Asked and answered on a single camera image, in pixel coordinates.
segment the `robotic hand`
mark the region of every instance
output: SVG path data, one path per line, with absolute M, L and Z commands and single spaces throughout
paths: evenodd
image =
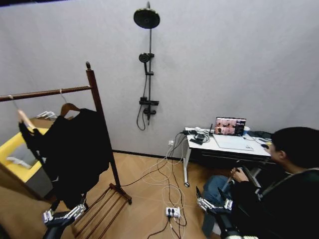
M 206 212 L 213 215 L 221 230 L 221 238 L 222 239 L 258 239 L 257 237 L 250 237 L 250 236 L 241 236 L 238 232 L 238 229 L 234 224 L 231 222 L 230 213 L 233 206 L 233 201 L 226 198 L 224 193 L 218 188 L 218 191 L 225 201 L 224 205 L 216 206 L 208 202 L 204 199 L 196 187 L 196 194 L 197 194 L 197 204 Z
M 43 239 L 60 239 L 64 229 L 72 224 L 84 211 L 84 204 L 79 204 L 69 212 L 54 213 L 52 209 L 43 213 L 43 222 L 47 226 Z

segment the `wooden hanger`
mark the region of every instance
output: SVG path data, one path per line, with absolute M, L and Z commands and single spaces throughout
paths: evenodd
M 64 97 L 63 94 L 62 94 L 62 89 L 60 89 L 60 94 L 61 94 L 62 98 L 63 98 L 64 101 L 65 101 L 65 104 L 62 105 L 62 108 L 61 108 L 61 113 L 60 113 L 61 116 L 65 117 L 66 114 L 67 114 L 69 111 L 78 111 L 78 112 L 80 112 L 80 109 L 77 108 L 74 104 L 67 103 L 65 97 Z
M 26 116 L 26 114 L 19 109 L 18 105 L 15 103 L 14 98 L 12 95 L 9 95 L 9 97 L 11 98 L 11 100 L 13 100 L 13 104 L 16 107 L 16 110 L 18 112 L 19 115 L 19 122 L 23 121 L 25 122 L 29 127 L 31 127 L 31 129 L 35 129 L 36 127 L 34 126 L 34 124 L 29 120 L 28 116 Z

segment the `black garment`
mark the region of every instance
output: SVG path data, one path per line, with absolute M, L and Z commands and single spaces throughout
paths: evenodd
M 79 204 L 99 175 L 108 169 L 107 135 L 97 112 L 81 109 L 71 120 L 59 116 L 45 135 L 19 124 L 22 136 L 52 181 L 55 194 L 69 209 Z
M 238 183 L 232 188 L 234 221 L 244 234 L 260 239 L 312 238 L 317 234 L 318 188 L 316 169 L 287 177 L 261 199 L 251 182 Z

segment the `person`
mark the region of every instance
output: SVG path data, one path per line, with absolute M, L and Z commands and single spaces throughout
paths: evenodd
M 308 127 L 284 128 L 272 135 L 271 159 L 287 175 L 256 194 L 256 188 L 241 169 L 233 169 L 236 183 L 224 192 L 234 201 L 233 222 L 246 235 L 260 239 L 301 239 L 317 234 L 319 213 L 319 161 L 316 156 L 319 130 Z M 227 178 L 213 176 L 205 185 L 203 196 L 220 203 L 217 187 Z M 205 216 L 203 231 L 208 236 Z

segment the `clothing rack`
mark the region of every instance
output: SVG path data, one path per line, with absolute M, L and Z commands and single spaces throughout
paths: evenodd
M 101 99 L 100 99 L 100 94 L 99 94 L 99 90 L 98 90 L 98 86 L 96 83 L 96 79 L 95 79 L 95 74 L 94 71 L 91 69 L 91 65 L 89 62 L 86 62 L 86 74 L 87 74 L 87 78 L 89 81 L 89 86 L 81 86 L 81 87 L 74 87 L 74 88 L 66 88 L 66 89 L 58 89 L 58 90 L 49 90 L 49 91 L 40 91 L 40 92 L 30 92 L 30 93 L 22 93 L 22 94 L 11 94 L 11 95 L 5 95 L 5 96 L 0 96 L 0 102 L 5 102 L 5 101 L 12 101 L 12 100 L 21 100 L 21 99 L 29 99 L 29 98 L 36 98 L 36 97 L 42 97 L 42 96 L 52 96 L 52 95 L 59 95 L 59 94 L 63 94 L 63 93 L 71 93 L 71 92 L 77 92 L 77 91 L 86 91 L 86 90 L 91 90 L 92 93 L 92 97 L 94 100 L 94 104 L 95 104 L 95 108 L 97 113 L 101 116 L 101 119 L 103 119 L 103 130 L 105 132 L 105 134 L 107 135 L 106 139 L 107 141 L 105 142 L 106 146 L 109 148 L 111 147 L 111 142 L 110 142 L 110 137 L 109 137 L 109 133 L 108 133 L 108 129 L 106 126 L 106 121 L 105 121 L 105 117 L 104 117 L 104 113 L 103 113 L 103 108 L 102 108 L 102 103 L 101 103 Z M 110 184 L 110 186 L 106 189 L 106 191 L 92 204 L 92 206 L 94 206 L 97 202 L 99 202 L 101 200 L 101 198 L 103 197 L 103 195 L 105 195 L 109 190 L 114 190 L 114 192 L 112 193 L 112 195 L 106 200 L 106 202 L 117 192 L 120 194 L 119 198 L 116 200 L 116 202 L 118 202 L 118 200 L 123 197 L 125 199 L 124 203 L 121 205 L 120 209 L 115 213 L 115 215 L 113 216 L 113 218 L 111 219 L 110 223 L 106 226 L 106 228 L 104 229 L 104 231 L 102 232 L 102 234 L 100 235 L 99 238 L 101 238 L 104 233 L 106 232 L 106 230 L 110 227 L 111 223 L 114 221 L 114 219 L 116 218 L 116 216 L 119 214 L 119 212 L 122 210 L 122 208 L 124 207 L 124 205 L 128 202 L 129 204 L 132 204 L 132 197 L 130 197 L 128 194 L 126 194 L 126 192 L 121 188 L 121 184 L 120 184 L 120 179 L 119 179 L 119 175 L 118 175 L 118 171 L 116 169 L 116 164 L 115 164 L 115 160 L 114 160 L 114 156 L 113 156 L 113 152 L 110 150 L 108 152 L 108 154 L 106 155 L 106 157 L 109 159 L 111 167 L 112 167 L 112 171 L 113 171 L 113 175 L 114 175 L 114 179 L 115 179 L 115 185 L 113 185 L 112 183 Z M 102 207 L 106 204 L 106 202 L 97 210 L 97 212 L 99 212 Z M 114 205 L 116 204 L 113 203 L 112 206 L 110 207 L 110 209 L 107 211 L 107 213 L 103 216 L 103 218 L 109 213 L 109 211 L 114 207 Z M 97 212 L 88 220 L 89 222 L 96 216 Z M 76 222 L 75 224 L 77 224 L 85 215 L 83 214 Z M 89 233 L 89 236 L 93 233 L 93 231 L 97 228 L 97 226 L 102 222 L 102 220 L 99 221 L 99 223 L 93 228 L 93 230 Z M 83 230 L 84 228 L 88 225 L 88 223 L 78 231 L 77 235 L 78 236 Z

